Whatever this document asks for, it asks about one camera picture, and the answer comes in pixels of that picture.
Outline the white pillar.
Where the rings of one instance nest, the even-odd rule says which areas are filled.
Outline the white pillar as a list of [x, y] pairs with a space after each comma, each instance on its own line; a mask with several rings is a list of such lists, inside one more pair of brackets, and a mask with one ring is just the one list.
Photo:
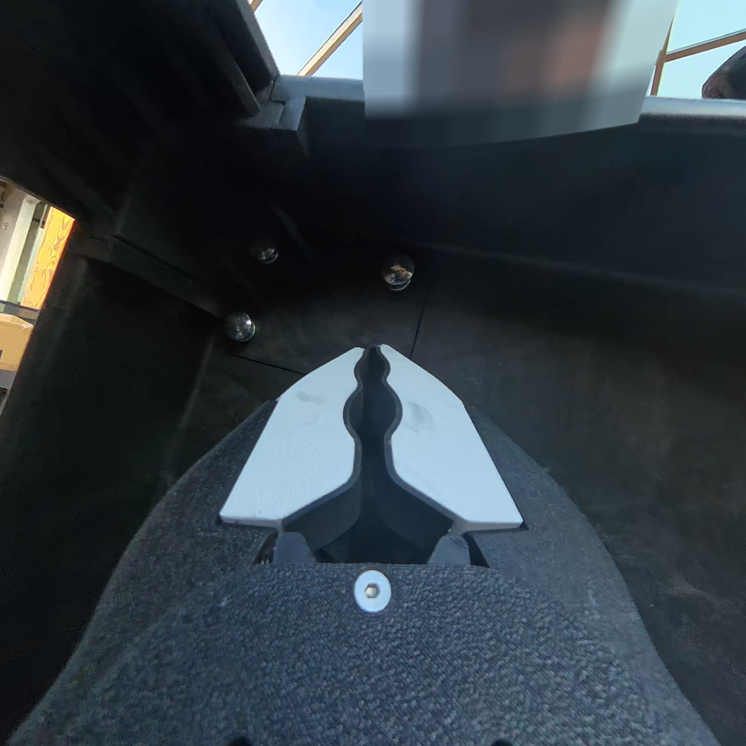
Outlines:
[[49, 206], [19, 188], [2, 193], [1, 301], [20, 304]]

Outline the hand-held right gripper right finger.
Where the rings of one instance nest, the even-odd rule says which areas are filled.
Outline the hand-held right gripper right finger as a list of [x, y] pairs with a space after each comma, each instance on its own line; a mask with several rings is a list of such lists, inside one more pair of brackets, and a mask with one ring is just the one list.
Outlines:
[[513, 530], [523, 517], [464, 404], [393, 347], [378, 352], [397, 422], [387, 435], [392, 477], [458, 532]]

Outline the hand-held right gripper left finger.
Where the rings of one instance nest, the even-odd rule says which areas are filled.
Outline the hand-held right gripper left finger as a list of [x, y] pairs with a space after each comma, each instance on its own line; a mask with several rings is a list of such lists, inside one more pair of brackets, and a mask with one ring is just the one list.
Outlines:
[[229, 525], [288, 529], [345, 492], [359, 471], [348, 405], [361, 392], [355, 347], [303, 376], [276, 401], [219, 511]]

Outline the dark rounded object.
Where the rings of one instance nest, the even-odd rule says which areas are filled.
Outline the dark rounded object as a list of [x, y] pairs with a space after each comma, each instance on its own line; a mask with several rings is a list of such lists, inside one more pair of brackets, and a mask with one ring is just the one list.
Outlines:
[[745, 56], [725, 61], [705, 81], [703, 99], [745, 100]]

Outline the black textured holder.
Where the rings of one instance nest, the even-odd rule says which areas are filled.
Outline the black textured holder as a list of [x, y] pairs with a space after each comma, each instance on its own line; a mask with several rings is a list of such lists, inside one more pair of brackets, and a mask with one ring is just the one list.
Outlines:
[[[477, 108], [486, 32], [560, 21], [466, 7], [455, 102], [376, 121], [248, 2], [2, 2], [2, 180], [75, 220], [2, 403], [2, 744], [744, 744], [744, 102]], [[521, 527], [394, 480], [382, 344]], [[222, 522], [355, 347], [353, 484]]]

